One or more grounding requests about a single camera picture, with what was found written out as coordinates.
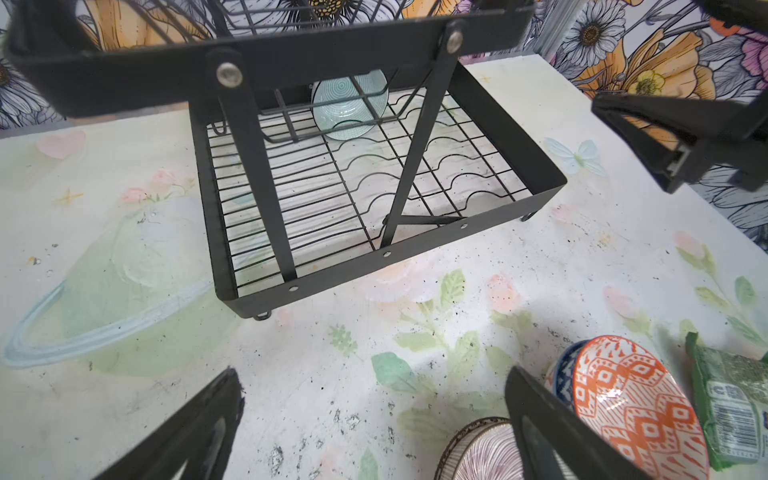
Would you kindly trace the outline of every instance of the green package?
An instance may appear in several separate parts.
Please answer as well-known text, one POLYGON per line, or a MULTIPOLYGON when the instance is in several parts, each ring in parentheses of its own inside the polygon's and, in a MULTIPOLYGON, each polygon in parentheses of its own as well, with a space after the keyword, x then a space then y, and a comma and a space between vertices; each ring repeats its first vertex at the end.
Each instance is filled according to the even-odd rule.
POLYGON ((768 365, 697 345, 688 333, 685 350, 694 361, 694 409, 707 439, 710 465, 768 464, 768 365))

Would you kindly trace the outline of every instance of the painted table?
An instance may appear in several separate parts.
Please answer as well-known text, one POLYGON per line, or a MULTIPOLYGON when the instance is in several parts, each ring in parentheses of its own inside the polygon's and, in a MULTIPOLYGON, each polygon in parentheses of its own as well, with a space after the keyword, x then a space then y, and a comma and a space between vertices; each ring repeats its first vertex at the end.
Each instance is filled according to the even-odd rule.
POLYGON ((540 58, 470 70, 568 185, 265 322, 214 295, 186 112, 0 141, 0 477, 90 478, 227 366, 246 396, 228 478, 370 480, 431 478, 459 427, 504 414, 513 364, 543 375, 580 339, 634 339, 685 389, 686 332, 768 349, 757 246, 663 193, 540 58))

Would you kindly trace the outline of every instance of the lower rack tray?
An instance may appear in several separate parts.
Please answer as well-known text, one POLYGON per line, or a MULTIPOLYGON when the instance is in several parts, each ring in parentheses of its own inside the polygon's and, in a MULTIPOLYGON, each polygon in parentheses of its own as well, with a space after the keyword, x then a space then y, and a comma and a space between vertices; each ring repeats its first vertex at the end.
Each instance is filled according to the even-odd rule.
MULTIPOLYGON (((412 92, 390 92, 384 116, 402 108, 412 92)), ((242 317, 267 318, 278 306, 531 215, 565 185, 549 157, 457 65, 403 209, 403 215, 456 221, 400 224, 392 245, 379 248, 422 99, 417 91, 399 120, 352 140, 315 136, 266 145, 296 264, 298 278, 290 282, 280 275, 226 124, 192 102, 217 296, 242 317)), ((317 131, 310 110, 294 111, 290 120, 297 133, 317 131)), ((266 135, 288 131, 282 115, 263 115, 260 124, 266 135)))

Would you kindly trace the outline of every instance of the screw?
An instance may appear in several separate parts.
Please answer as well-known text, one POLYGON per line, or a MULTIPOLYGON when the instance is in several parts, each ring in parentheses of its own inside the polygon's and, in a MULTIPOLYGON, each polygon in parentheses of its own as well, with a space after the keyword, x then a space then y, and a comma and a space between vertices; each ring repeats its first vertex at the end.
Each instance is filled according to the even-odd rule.
POLYGON ((227 88, 239 87, 243 83, 243 72, 234 63, 225 61, 216 69, 216 79, 227 88))
POLYGON ((450 54, 454 54, 458 51, 458 48, 462 46, 464 41, 464 34, 459 30, 454 30, 448 36, 448 44, 445 46, 445 50, 450 54))

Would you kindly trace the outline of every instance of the patterned bowl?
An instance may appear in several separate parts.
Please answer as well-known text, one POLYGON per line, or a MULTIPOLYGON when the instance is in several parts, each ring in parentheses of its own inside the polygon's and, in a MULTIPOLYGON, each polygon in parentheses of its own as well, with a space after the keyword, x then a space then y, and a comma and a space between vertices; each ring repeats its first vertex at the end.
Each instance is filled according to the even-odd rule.
MULTIPOLYGON (((365 75, 355 75, 355 80, 366 94, 379 95, 368 97, 376 114, 381 117, 386 109, 389 91, 386 88, 386 77, 381 70, 374 70, 365 75)), ((334 78, 316 82, 312 89, 312 103, 334 101, 332 104, 312 108, 312 116, 320 130, 329 130, 348 124, 362 123, 373 120, 363 99, 344 100, 358 96, 357 89, 349 78, 334 78)), ((364 135, 373 125, 347 128, 327 134, 333 140, 349 140, 364 135)))
POLYGON ((571 410, 574 410, 573 403, 573 378, 574 370, 576 369, 576 360, 578 359, 581 349, 584 348, 589 340, 582 340, 569 346, 563 356, 560 358, 557 373, 554 378, 554 385, 552 391, 554 396, 558 397, 561 402, 567 405, 571 410))
POLYGON ((709 478, 707 444, 661 362, 619 336, 584 345, 574 373, 576 416, 653 478, 709 478))
POLYGON ((445 448, 435 480, 523 480, 523 464, 509 419, 475 420, 445 448))

